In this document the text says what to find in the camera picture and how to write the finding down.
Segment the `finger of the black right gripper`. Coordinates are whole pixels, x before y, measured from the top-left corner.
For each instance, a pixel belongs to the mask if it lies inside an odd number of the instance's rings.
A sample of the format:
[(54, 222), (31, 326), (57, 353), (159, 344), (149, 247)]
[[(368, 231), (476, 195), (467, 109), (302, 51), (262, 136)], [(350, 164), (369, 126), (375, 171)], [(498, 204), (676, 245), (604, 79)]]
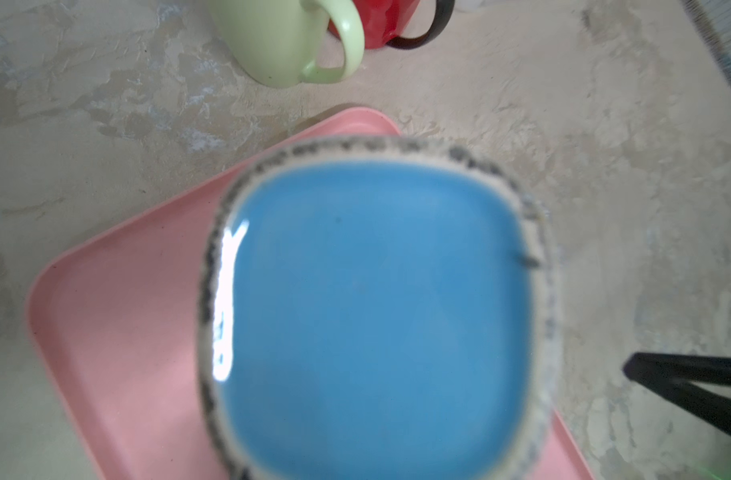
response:
[(731, 358), (637, 352), (623, 365), (623, 374), (731, 436), (731, 398), (701, 387), (731, 388)]

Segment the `blue dotted ceramic mug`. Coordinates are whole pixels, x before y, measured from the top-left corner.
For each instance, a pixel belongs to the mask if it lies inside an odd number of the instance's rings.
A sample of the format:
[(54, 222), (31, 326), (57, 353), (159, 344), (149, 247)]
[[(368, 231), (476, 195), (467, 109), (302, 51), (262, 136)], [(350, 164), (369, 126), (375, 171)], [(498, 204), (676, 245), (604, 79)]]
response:
[(525, 479), (551, 425), (547, 214), (493, 160), (299, 141), (235, 177), (198, 288), (202, 417), (231, 479)]

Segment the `red ceramic mug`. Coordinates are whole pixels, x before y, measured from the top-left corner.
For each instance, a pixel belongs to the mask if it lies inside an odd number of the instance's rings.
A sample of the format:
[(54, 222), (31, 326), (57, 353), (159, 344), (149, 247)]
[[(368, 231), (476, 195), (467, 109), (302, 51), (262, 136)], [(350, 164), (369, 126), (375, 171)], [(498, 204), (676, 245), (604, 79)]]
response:
[(403, 37), (405, 28), (419, 7), (419, 0), (354, 0), (362, 23), (365, 49), (385, 46), (400, 50), (413, 50), (435, 40), (453, 16), (455, 0), (435, 1), (435, 14), (425, 33)]

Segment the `light green ceramic mug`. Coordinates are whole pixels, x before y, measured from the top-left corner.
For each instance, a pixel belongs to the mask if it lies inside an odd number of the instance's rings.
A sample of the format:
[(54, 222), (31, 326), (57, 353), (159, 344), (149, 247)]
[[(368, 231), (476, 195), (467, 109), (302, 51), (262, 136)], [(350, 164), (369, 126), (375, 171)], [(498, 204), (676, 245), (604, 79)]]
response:
[[(364, 31), (351, 1), (223, 0), (206, 5), (236, 62), (265, 86), (338, 83), (363, 60)], [(331, 23), (341, 41), (343, 64), (320, 67), (317, 54)]]

